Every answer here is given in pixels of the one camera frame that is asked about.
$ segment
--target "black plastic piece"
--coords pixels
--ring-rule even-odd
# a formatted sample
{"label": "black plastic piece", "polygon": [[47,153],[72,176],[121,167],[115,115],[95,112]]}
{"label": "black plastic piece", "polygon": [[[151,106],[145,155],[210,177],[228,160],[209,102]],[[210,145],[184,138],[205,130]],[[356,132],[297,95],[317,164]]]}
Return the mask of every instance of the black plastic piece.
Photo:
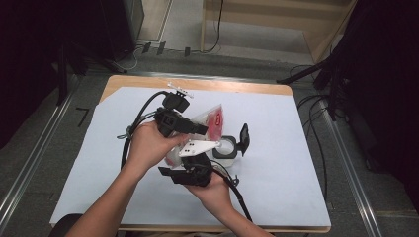
{"label": "black plastic piece", "polygon": [[212,150],[212,156],[216,159],[234,159],[237,156],[237,144],[234,136],[223,136],[221,140],[229,140],[233,145],[233,151],[229,154],[221,154],[216,148],[214,148]]}
{"label": "black plastic piece", "polygon": [[162,104],[168,110],[177,110],[182,113],[190,103],[181,95],[169,93]]}
{"label": "black plastic piece", "polygon": [[191,48],[190,47],[185,47],[185,57],[191,55]]}
{"label": "black plastic piece", "polygon": [[233,136],[223,136],[221,140],[229,140],[233,144],[233,151],[229,154],[221,154],[214,148],[212,150],[212,156],[216,159],[234,159],[237,156],[237,151],[241,151],[241,155],[244,156],[247,148],[250,145],[249,127],[247,123],[243,124],[240,131],[240,142],[236,144],[236,139]]}
{"label": "black plastic piece", "polygon": [[144,45],[144,49],[142,50],[142,53],[147,53],[150,50],[151,42],[148,42]]}
{"label": "black plastic piece", "polygon": [[163,176],[170,176],[174,184],[205,187],[210,182],[212,166],[205,153],[182,158],[185,170],[158,167]]}
{"label": "black plastic piece", "polygon": [[158,130],[164,137],[168,137],[173,131],[205,135],[208,130],[207,126],[194,123],[174,111],[163,108],[157,109],[154,119],[157,121]]}
{"label": "black plastic piece", "polygon": [[157,49],[157,55],[163,54],[164,46],[166,45],[166,41],[163,41],[160,43],[158,49]]}

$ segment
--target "black cable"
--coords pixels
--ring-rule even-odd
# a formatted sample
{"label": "black cable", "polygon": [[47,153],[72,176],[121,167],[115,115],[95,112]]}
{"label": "black cable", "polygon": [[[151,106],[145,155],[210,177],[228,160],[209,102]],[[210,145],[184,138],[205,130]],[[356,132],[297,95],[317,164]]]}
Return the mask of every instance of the black cable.
{"label": "black cable", "polygon": [[237,196],[237,200],[238,200],[241,208],[243,209],[243,212],[246,215],[246,218],[248,220],[252,221],[252,217],[250,216],[249,210],[247,209],[247,206],[244,203],[243,196],[241,195],[240,191],[235,187],[234,183],[232,182],[231,176],[228,174],[228,172],[226,171],[226,169],[225,169],[224,166],[222,166],[221,164],[219,164],[227,172],[227,175],[222,174],[220,171],[218,171],[213,166],[208,167],[208,166],[205,166],[205,165],[202,165],[202,164],[191,164],[191,165],[192,166],[195,166],[195,167],[203,167],[203,168],[207,168],[207,169],[210,168],[214,173],[220,175],[224,179],[224,181],[228,184],[228,186],[233,190],[234,194]]}
{"label": "black cable", "polygon": [[161,113],[163,113],[163,112],[152,112],[152,113],[150,113],[150,114],[147,114],[147,115],[145,115],[145,116],[143,116],[142,117],[142,119],[138,122],[138,124],[141,124],[142,122],[144,122],[145,120],[147,120],[147,119],[150,119],[151,117],[154,117],[154,116],[156,116],[156,115],[159,115],[159,114],[161,114]]}
{"label": "black cable", "polygon": [[[292,76],[293,76],[292,72],[293,72],[296,68],[299,68],[299,67],[310,67],[310,66],[312,66],[312,65],[298,65],[298,66],[293,67],[293,68],[292,68],[292,69],[290,69],[290,71],[289,71],[289,73],[290,73],[290,77],[292,77]],[[312,74],[312,73],[310,74],[310,76],[311,76],[311,78],[312,78],[313,80],[315,80],[315,79],[314,79],[314,76],[313,76],[313,74]]]}
{"label": "black cable", "polygon": [[223,171],[225,171],[226,175],[228,176],[228,179],[230,179],[231,182],[233,182],[233,178],[231,178],[230,174],[228,173],[227,169],[225,169],[225,167],[223,165],[221,165],[221,163],[214,161],[214,160],[210,160],[211,162],[219,165]]}
{"label": "black cable", "polygon": [[[309,119],[311,121],[312,121],[311,111],[315,107],[315,105],[317,103],[319,103],[321,100],[323,100],[323,98],[317,99],[317,101],[315,101],[310,107],[310,110],[308,112],[308,116],[309,116]],[[311,129],[313,130],[314,137],[317,140],[318,148],[320,150],[320,155],[321,155],[321,159],[322,159],[322,163],[323,163],[323,178],[324,178],[323,198],[324,198],[325,201],[327,201],[327,171],[326,171],[326,161],[325,161],[325,158],[324,158],[323,147],[321,146],[321,143],[320,143],[320,140],[318,138],[317,132],[316,132],[313,125],[311,126]]]}
{"label": "black cable", "polygon": [[222,6],[224,5],[224,0],[221,0],[221,7],[219,8],[219,16],[218,16],[218,26],[216,31],[216,41],[212,48],[202,51],[202,53],[209,53],[213,51],[213,49],[218,45],[219,41],[219,26],[221,24],[221,15],[222,15]]}
{"label": "black cable", "polygon": [[313,116],[314,115],[316,115],[317,113],[320,113],[319,115],[317,115],[316,116],[316,118],[314,118],[314,120],[310,120],[310,119],[308,119],[303,125],[302,125],[302,127],[305,127],[307,124],[308,124],[308,129],[307,129],[307,134],[305,135],[305,138],[308,138],[308,134],[309,134],[309,132],[310,132],[310,128],[312,127],[312,123],[314,122],[314,121],[316,121],[318,118],[320,118],[321,117],[321,115],[325,112],[327,110],[327,108],[324,108],[324,109],[319,109],[318,111],[316,111],[314,114],[313,114]]}
{"label": "black cable", "polygon": [[282,85],[289,85],[290,83],[295,82],[302,77],[305,77],[305,76],[310,75],[310,74],[312,74],[312,73],[314,73],[314,72],[316,72],[320,69],[323,69],[323,67],[325,67],[327,65],[328,65],[328,59],[326,58],[323,61],[320,61],[319,63],[317,63],[315,65],[312,65],[309,68],[302,70],[301,72],[298,72],[296,75],[293,75],[293,76],[291,76],[289,78],[286,78],[286,79],[283,79],[283,80],[278,79],[277,83],[282,84]]}
{"label": "black cable", "polygon": [[299,108],[301,108],[302,105],[304,105],[305,103],[307,103],[308,101],[311,101],[312,99],[315,98],[327,98],[329,97],[328,95],[313,95],[313,96],[307,96],[303,99],[301,99],[301,101],[299,101],[298,105],[296,106],[296,108],[299,110]]}
{"label": "black cable", "polygon": [[250,221],[252,221],[252,217],[250,216],[249,210],[247,209],[246,204],[244,203],[243,196],[238,191],[238,189],[234,186],[234,184],[228,179],[228,177],[224,176],[221,172],[219,172],[217,169],[212,168],[212,171],[216,174],[220,175],[224,181],[228,184],[228,186],[233,190],[234,194],[237,196],[237,200],[243,209],[244,214],[246,215],[246,218]]}
{"label": "black cable", "polygon": [[151,113],[148,116],[142,118],[142,113],[144,113],[145,109],[148,107],[148,105],[151,103],[151,101],[153,101],[157,96],[159,96],[159,95],[167,95],[167,94],[168,93],[165,92],[165,91],[160,91],[160,92],[157,92],[154,95],[152,95],[147,100],[147,102],[145,102],[145,104],[142,106],[141,110],[139,111],[139,113],[136,116],[135,121],[132,123],[132,125],[129,126],[126,129],[126,134],[125,135],[122,135],[122,136],[118,136],[118,139],[126,138],[126,142],[124,144],[123,156],[122,156],[122,159],[121,159],[121,169],[126,164],[126,157],[127,157],[129,145],[130,145],[130,142],[131,142],[131,136],[133,135],[133,133],[135,132],[136,128],[139,126],[140,123],[142,123],[144,120],[150,118],[151,115],[154,115],[154,113]]}
{"label": "black cable", "polygon": [[148,107],[148,105],[153,101],[157,96],[159,95],[167,95],[168,93],[165,91],[159,91],[156,94],[152,95],[147,102],[145,102],[144,106],[142,107],[141,111],[139,111],[138,115],[135,118],[135,121],[132,123],[132,126],[129,129],[129,134],[132,135],[135,129],[139,125],[139,120],[141,119],[142,113],[144,113],[145,109]]}

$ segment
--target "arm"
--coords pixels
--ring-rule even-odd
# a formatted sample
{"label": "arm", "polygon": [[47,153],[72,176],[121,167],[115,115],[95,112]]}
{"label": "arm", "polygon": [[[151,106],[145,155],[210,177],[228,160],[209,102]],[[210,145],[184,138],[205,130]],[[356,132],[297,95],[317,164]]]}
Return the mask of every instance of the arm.
{"label": "arm", "polygon": [[186,135],[163,137],[157,124],[142,124],[133,134],[126,164],[66,236],[115,236],[137,183]]}
{"label": "arm", "polygon": [[272,236],[234,209],[230,200],[229,187],[216,173],[212,173],[211,181],[204,188],[185,187],[201,201],[207,211],[235,235],[240,237]]}

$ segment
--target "white paper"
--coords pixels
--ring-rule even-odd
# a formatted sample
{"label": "white paper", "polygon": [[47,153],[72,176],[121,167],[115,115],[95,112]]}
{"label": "white paper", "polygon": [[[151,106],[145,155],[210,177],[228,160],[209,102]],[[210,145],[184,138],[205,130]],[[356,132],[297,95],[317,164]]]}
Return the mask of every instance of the white paper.
{"label": "white paper", "polygon": [[[117,139],[132,124],[148,98],[160,89],[120,88],[97,106],[80,153],[51,218],[84,213],[105,191],[121,166],[124,140]],[[222,104],[224,135],[239,140],[244,123],[250,146],[239,152],[232,167],[253,221],[262,226],[330,226],[293,96],[189,91],[194,99],[186,118]],[[161,107],[157,97],[146,113]],[[166,166],[162,161],[158,166]],[[235,195],[231,199],[242,212]],[[157,166],[138,183],[122,224],[220,225],[183,186],[163,177]]]}

